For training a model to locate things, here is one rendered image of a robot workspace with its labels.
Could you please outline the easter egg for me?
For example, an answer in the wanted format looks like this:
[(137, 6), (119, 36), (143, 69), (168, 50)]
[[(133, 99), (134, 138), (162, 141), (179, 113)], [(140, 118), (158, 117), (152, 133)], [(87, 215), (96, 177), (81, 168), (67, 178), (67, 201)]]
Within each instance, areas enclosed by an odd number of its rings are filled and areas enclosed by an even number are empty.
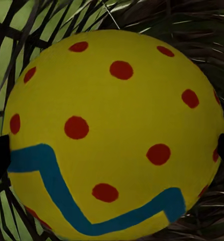
[(143, 33), (85, 31), (44, 49), (6, 103), (8, 177), (70, 241), (137, 241), (198, 202), (222, 158), (219, 97), (180, 50)]

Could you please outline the wicker basket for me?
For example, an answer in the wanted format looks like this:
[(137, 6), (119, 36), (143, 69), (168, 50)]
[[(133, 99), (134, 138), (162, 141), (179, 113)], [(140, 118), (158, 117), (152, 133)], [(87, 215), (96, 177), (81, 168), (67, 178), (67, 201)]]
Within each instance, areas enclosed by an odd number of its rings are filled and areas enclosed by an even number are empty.
[[(181, 44), (191, 45), (200, 47), (200, 49), (183, 49), (180, 50), (183, 54), (185, 54), (192, 61), (204, 61), (203, 64), (198, 65), (198, 67), (202, 70), (202, 72), (206, 76), (213, 76), (219, 80), (224, 81), (224, 78), (209, 74), (207, 72), (218, 72), (224, 71), (218, 67), (208, 64), (207, 62), (213, 62), (218, 65), (224, 66), (224, 61), (220, 59), (224, 59), (224, 46), (214, 42), (215, 36), (224, 36), (224, 30), (218, 30), (218, 22), (224, 24), (224, 13), (221, 13), (221, 9), (224, 9), (224, 1), (223, 0), (119, 0), (116, 4), (106, 5), (109, 0), (102, 0), (98, 5), (98, 0), (83, 0), (79, 10), (71, 16), (71, 18), (63, 25), (63, 21), (65, 16), (73, 2), (73, 0), (64, 0), (64, 2), (57, 8), (54, 9), (58, 3), (58, 0), (48, 0), (44, 5), (44, 0), (35, 0), (33, 4), (33, 8), (29, 14), (28, 20), (24, 28), (21, 31), (16, 30), (14, 28), (9, 27), (12, 21), (13, 16), (28, 2), (29, 0), (13, 0), (9, 11), (7, 12), (6, 18), (3, 23), (0, 23), (0, 47), (2, 46), (2, 42), (5, 37), (13, 39), (13, 47), (12, 47), (12, 55), (11, 61), (7, 68), (6, 73), (2, 79), (0, 84), (0, 91), (2, 86), (5, 83), (5, 80), (8, 78), (7, 83), (7, 91), (5, 97), (5, 106), (9, 98), (9, 95), (14, 87), (15, 81), (15, 72), (16, 72), (16, 60), (18, 55), (20, 54), (21, 49), (24, 47), (24, 60), (23, 67), (21, 73), (25, 70), (25, 68), (29, 65), (30, 57), (33, 53), (35, 47), (40, 48), (40, 53), (47, 49), (52, 45), (52, 42), (57, 35), (57, 32), (62, 29), (69, 21), (72, 20), (69, 25), (63, 39), (70, 37), (71, 32), (74, 31), (77, 27), (76, 34), (80, 34), (82, 32), (83, 27), (85, 26), (88, 18), (94, 14), (101, 6), (103, 9), (106, 9), (104, 14), (97, 20), (94, 21), (93, 24), (86, 29), (86, 31), (90, 31), (90, 29), (98, 23), (95, 31), (99, 30), (123, 30), (126, 27), (136, 25), (139, 23), (147, 22), (150, 20), (155, 20), (161, 17), (167, 16), (165, 19), (139, 31), (139, 33), (143, 33), (151, 27), (167, 20), (168, 30), (164, 31), (154, 38), (161, 36), (164, 33), (169, 34), (169, 38), (163, 40), (163, 42), (171, 45), (172, 47), (176, 47)], [(47, 15), (45, 16), (42, 24), (29, 35), (31, 28), (37, 18), (37, 15), (42, 12), (48, 5), (52, 3)], [(81, 11), (86, 8), (90, 4), (87, 12), (84, 15), (83, 20), (78, 23), (76, 22), (79, 18)], [(54, 30), (52, 36), (48, 39), (47, 42), (40, 39), (42, 32), (44, 31), (47, 23), (52, 19), (52, 17), (58, 13), (61, 9), (63, 9), (66, 5), (67, 8), (62, 15), (61, 20), (59, 21), (56, 29)], [(202, 21), (216, 21), (214, 29), (201, 29), (201, 30), (182, 30), (182, 31), (173, 31), (172, 30), (172, 20), (171, 17), (175, 14), (188, 15), (193, 17), (198, 17), (201, 19), (185, 21), (181, 23), (191, 23), (191, 22), (202, 22)], [(211, 37), (210, 42), (186, 42), (190, 40), (202, 39)], [(211, 82), (211, 84), (219, 87), (221, 92), (218, 95), (220, 102), (224, 103), (224, 99), (220, 97), (220, 95), (224, 92), (224, 87), (218, 83)], [(224, 109), (223, 114), (224, 114)], [(0, 117), (4, 117), (4, 111), (0, 111)], [(218, 169), (224, 169), (224, 161), (221, 160), (221, 165)], [(158, 235), (154, 233), (152, 235), (137, 239), (137, 241), (174, 241), (174, 240), (182, 240), (182, 239), (195, 239), (197, 241), (224, 241), (224, 229), (218, 230), (214, 232), (201, 233), (202, 230), (210, 227), (214, 224), (219, 224), (224, 222), (224, 203), (211, 203), (212, 201), (224, 197), (224, 171), (220, 174), (216, 174), (212, 183), (209, 187), (218, 186), (220, 191), (211, 191), (205, 192), (202, 197), (208, 196), (205, 200), (200, 203), (196, 203), (193, 207), (195, 208), (195, 213), (193, 214), (185, 214), (183, 217), (187, 217), (190, 219), (196, 219), (196, 224), (187, 223), (184, 221), (176, 220), (173, 224), (164, 228), (164, 230), (177, 233), (178, 235)], [(6, 171), (1, 178), (0, 182), (0, 192), (5, 191), (7, 200), (10, 206), (10, 210), (13, 216), (13, 220), (18, 232), (18, 236), (20, 238), (19, 230), (17, 227), (17, 222), (13, 210), (13, 206), (16, 208), (19, 216), (21, 217), (25, 227), (30, 233), (33, 241), (45, 241), (47, 238), (50, 238), (51, 241), (61, 241), (53, 232), (49, 229), (41, 225), (44, 232), (39, 235), (37, 233), (36, 224), (34, 217), (27, 211), (26, 213), (21, 208), (20, 204), (14, 197), (13, 193), (10, 190), (11, 182), (8, 177), (8, 172)], [(219, 206), (215, 209), (204, 211), (197, 213), (197, 207), (199, 206)], [(12, 241), (15, 241), (15, 238), (9, 231), (5, 216), (4, 210), (2, 207), (1, 196), (0, 196), (0, 212), (2, 218), (3, 230), (8, 234)], [(204, 222), (199, 222), (200, 219), (206, 217), (215, 217), (219, 216), (219, 218), (207, 220)], [(190, 233), (180, 232), (177, 229), (186, 229), (186, 230), (198, 230), (197, 235), (193, 235)], [(4, 241), (4, 237), (0, 228), (0, 241)]]

